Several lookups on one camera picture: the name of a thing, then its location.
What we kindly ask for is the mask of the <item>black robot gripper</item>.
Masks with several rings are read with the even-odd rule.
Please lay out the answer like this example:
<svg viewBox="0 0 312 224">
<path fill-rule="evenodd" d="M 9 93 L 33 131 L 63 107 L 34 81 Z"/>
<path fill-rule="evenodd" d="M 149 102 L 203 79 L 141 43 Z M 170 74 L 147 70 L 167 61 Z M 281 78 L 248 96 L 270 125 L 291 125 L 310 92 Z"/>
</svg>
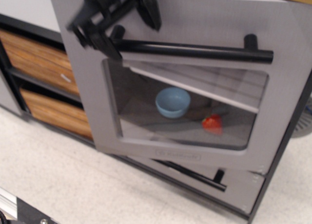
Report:
<svg viewBox="0 0 312 224">
<path fill-rule="evenodd" d="M 83 48 L 90 47 L 109 58 L 121 60 L 106 30 L 135 7 L 149 27 L 160 30 L 162 21 L 157 0 L 83 0 L 66 29 L 76 36 Z"/>
</svg>

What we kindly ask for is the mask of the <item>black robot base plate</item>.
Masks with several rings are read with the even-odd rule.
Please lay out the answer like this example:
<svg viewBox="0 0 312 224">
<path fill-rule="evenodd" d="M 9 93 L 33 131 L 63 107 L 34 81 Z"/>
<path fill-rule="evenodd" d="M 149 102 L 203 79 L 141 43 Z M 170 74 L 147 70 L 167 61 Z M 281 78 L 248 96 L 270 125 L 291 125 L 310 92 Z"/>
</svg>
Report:
<svg viewBox="0 0 312 224">
<path fill-rule="evenodd" d="M 17 220 L 25 224 L 58 224 L 56 220 L 17 198 Z"/>
</svg>

